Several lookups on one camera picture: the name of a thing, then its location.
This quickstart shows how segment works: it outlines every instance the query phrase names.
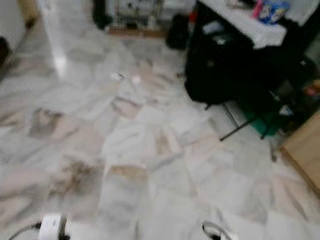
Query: white tablecloth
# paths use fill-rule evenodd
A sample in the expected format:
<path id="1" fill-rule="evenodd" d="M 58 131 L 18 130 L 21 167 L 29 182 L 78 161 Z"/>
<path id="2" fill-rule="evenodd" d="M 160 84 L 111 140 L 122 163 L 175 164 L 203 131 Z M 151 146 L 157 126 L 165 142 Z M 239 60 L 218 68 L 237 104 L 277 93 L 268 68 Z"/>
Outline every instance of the white tablecloth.
<path id="1" fill-rule="evenodd" d="M 244 35 L 249 37 L 255 49 L 267 46 L 280 46 L 286 36 L 285 27 L 275 24 L 266 25 L 251 17 L 252 10 L 229 8 L 225 0 L 199 0 L 219 14 Z"/>

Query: marble floor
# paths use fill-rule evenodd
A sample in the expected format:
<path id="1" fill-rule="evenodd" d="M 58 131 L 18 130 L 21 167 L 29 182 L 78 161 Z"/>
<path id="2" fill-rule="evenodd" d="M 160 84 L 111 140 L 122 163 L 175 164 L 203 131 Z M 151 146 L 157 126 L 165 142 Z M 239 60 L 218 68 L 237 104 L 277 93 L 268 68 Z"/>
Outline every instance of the marble floor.
<path id="1" fill-rule="evenodd" d="M 249 126 L 220 142 L 222 108 L 188 98 L 185 52 L 98 31 L 90 2 L 39 0 L 0 83 L 0 239 L 63 212 L 74 240 L 208 240 L 205 220 L 319 240 L 319 199 L 269 140 Z"/>

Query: white wall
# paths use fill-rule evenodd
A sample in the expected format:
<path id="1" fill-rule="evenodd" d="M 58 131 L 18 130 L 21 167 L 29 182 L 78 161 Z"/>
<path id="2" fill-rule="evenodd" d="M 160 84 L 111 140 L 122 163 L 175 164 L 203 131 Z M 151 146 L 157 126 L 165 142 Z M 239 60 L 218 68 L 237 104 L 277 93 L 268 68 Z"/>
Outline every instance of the white wall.
<path id="1" fill-rule="evenodd" d="M 16 49 L 26 32 L 24 19 L 16 0 L 0 0 L 0 35 L 12 50 Z"/>

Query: debris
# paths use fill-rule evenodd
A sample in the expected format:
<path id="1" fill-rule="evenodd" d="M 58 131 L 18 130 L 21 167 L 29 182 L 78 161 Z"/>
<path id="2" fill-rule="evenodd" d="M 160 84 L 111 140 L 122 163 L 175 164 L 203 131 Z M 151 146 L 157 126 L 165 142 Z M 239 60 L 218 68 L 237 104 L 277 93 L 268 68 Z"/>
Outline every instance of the debris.
<path id="1" fill-rule="evenodd" d="M 112 73 L 111 78 L 112 78 L 112 80 L 117 81 L 117 82 L 122 82 L 123 80 L 125 80 L 125 76 L 123 76 L 122 74 L 120 74 L 118 72 Z"/>

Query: cable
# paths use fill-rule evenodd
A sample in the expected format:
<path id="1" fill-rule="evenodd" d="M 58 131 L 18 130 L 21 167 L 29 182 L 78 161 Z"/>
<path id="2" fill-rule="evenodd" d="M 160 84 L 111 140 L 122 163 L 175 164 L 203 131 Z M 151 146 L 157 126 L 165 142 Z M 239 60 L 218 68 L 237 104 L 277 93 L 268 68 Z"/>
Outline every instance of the cable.
<path id="1" fill-rule="evenodd" d="M 218 231 L 220 231 L 220 232 L 227 238 L 227 240 L 233 240 L 233 239 L 230 237 L 230 235 L 229 235 L 222 227 L 220 227 L 219 225 L 217 225 L 217 224 L 215 224 L 215 223 L 213 223 L 213 222 L 210 222 L 210 221 L 204 221 L 204 222 L 202 223 L 202 230 L 204 231 L 204 233 L 205 233 L 209 238 L 212 239 L 212 234 L 210 234 L 209 232 L 207 232 L 206 226 L 207 226 L 207 227 L 213 227 L 213 228 L 217 229 Z"/>
<path id="2" fill-rule="evenodd" d="M 25 232 L 25 231 L 28 231 L 28 230 L 31 230 L 31 229 L 40 229 L 41 227 L 41 222 L 37 222 L 33 225 L 28 225 L 28 226 L 24 226 L 22 227 L 21 229 L 19 229 L 15 234 L 13 234 L 8 240 L 12 240 L 14 238 L 16 238 L 19 234 Z"/>

